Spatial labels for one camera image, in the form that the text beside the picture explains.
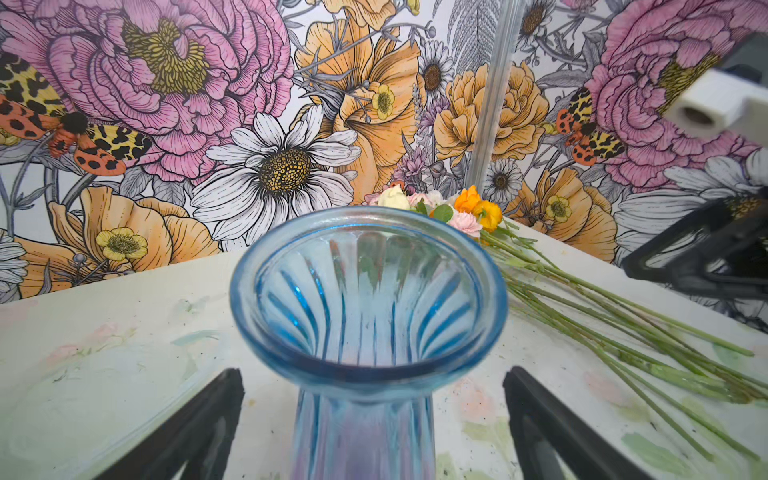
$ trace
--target floral wallpaper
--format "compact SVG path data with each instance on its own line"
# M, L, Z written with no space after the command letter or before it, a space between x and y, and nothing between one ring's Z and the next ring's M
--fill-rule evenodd
M0 2L3 302L244 248L395 185L457 194L501 4ZM768 152L663 114L766 30L764 0L529 0L478 189L617 265L755 195ZM768 331L764 303L694 300Z

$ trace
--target vase rim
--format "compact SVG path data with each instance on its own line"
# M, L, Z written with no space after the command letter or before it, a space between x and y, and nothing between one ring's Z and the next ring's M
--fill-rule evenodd
M322 231L357 226L418 233L442 242L444 247L453 250L480 283L477 290L482 292L482 303L478 304L477 317L486 322L487 326L475 329L466 341L434 358L397 366L357 366L331 362L303 353L273 330L263 328L266 320L260 310L249 303L249 300L256 297L253 292L258 277L265 270L263 266L280 252L286 251L291 244L298 244L306 237ZM340 207L288 221L267 232L249 247L232 277L230 306L237 328L249 347L280 375L298 383L341 381L363 386L413 383L434 375L464 372L472 368L485 358L501 335L507 316L507 292L501 273L485 250L471 237L446 223L388 207Z

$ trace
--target vase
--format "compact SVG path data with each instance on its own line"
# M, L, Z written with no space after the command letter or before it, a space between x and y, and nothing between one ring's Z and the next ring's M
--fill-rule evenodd
M384 207L270 231L230 293L249 347L300 387L293 480L434 480L432 391L488 354L507 313L476 240Z

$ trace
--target flower bouquet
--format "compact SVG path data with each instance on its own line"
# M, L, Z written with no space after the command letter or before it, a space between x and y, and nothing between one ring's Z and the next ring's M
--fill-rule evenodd
M680 333L741 355L753 356L753 352L564 272L535 248L536 240L517 235L514 222L502 216L497 204L481 199L474 186L449 199L437 191L406 196L399 186L394 186L370 197L367 204L411 210L477 238L502 271L511 310L556 329L592 351L707 460L712 462L713 455L670 417L649 392L747 458L760 460L758 454L637 372L711 399L746 404L767 400L768 383L715 362L687 343ZM554 219L556 214L547 209L548 217Z

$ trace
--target white table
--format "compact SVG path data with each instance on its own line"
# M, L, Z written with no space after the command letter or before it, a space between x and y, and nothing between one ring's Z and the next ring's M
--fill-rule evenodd
M695 319L697 327L753 350L755 357L748 359L691 340L713 358L768 378L768 336L674 292L629 280L615 266L533 230L522 227L521 233L539 240L538 247L564 270L682 321ZM0 465L29 478L87 478L233 366L243 374L246 395L225 478L289 478L297 389L263 366L234 327L227 291L240 255L225 253L0 306ZM717 457L709 463L584 347L512 315L488 358L434 395L438 478L522 478L502 390L514 365L524 366L655 478L768 478L765 405L694 399L657 383L705 409L764 459L750 465L722 442L699 435ZM161 406L166 409L158 412ZM664 407L689 429L701 430ZM73 420L77 428L69 428ZM142 432L90 464L99 449L110 448L107 439L118 440L115 432L141 423ZM61 434L42 443L33 439L46 429ZM28 462L20 459L25 455ZM47 464L31 466L43 457Z

